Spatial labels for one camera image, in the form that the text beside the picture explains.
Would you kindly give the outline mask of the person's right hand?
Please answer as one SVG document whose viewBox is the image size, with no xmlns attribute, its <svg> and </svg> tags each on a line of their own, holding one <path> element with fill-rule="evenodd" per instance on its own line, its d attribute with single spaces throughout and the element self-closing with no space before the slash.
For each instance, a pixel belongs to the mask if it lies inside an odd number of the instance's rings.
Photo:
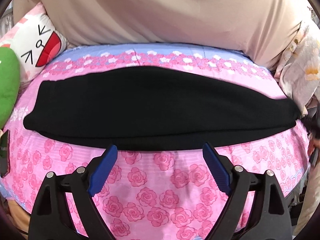
<svg viewBox="0 0 320 240">
<path fill-rule="evenodd" d="M 309 137 L 308 146 L 309 163 L 315 167 L 319 158 L 319 133 L 314 133 Z"/>
</svg>

